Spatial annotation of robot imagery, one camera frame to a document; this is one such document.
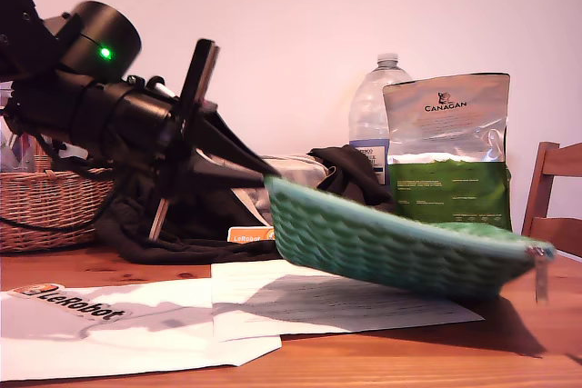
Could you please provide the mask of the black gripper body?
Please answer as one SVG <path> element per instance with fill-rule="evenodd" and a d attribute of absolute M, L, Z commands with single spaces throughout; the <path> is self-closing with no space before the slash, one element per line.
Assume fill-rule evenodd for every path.
<path fill-rule="evenodd" d="M 116 184 L 130 174 L 143 174 L 153 180 L 160 196 L 151 239 L 160 234 L 170 201 L 186 191 L 184 171 L 196 153 L 196 114 L 206 107 L 206 91 L 218 53 L 214 41 L 198 40 L 180 95 L 170 95 L 154 80 L 142 88 L 133 85 L 111 118 Z"/>

